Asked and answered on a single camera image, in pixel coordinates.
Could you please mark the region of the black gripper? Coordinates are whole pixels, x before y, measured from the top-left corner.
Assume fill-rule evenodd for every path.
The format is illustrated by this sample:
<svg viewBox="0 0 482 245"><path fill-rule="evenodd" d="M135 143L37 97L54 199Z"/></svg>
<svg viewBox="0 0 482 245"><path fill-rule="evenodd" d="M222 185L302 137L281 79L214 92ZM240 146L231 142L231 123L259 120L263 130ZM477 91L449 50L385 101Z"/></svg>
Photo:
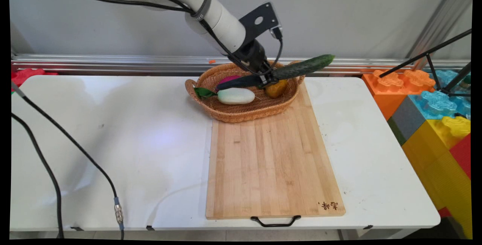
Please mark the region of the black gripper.
<svg viewBox="0 0 482 245"><path fill-rule="evenodd" d="M245 44L233 53L244 71L255 74L269 74L276 68L276 61L267 61L264 47L257 40ZM267 88L279 82L274 75L260 75L258 88Z"/></svg>

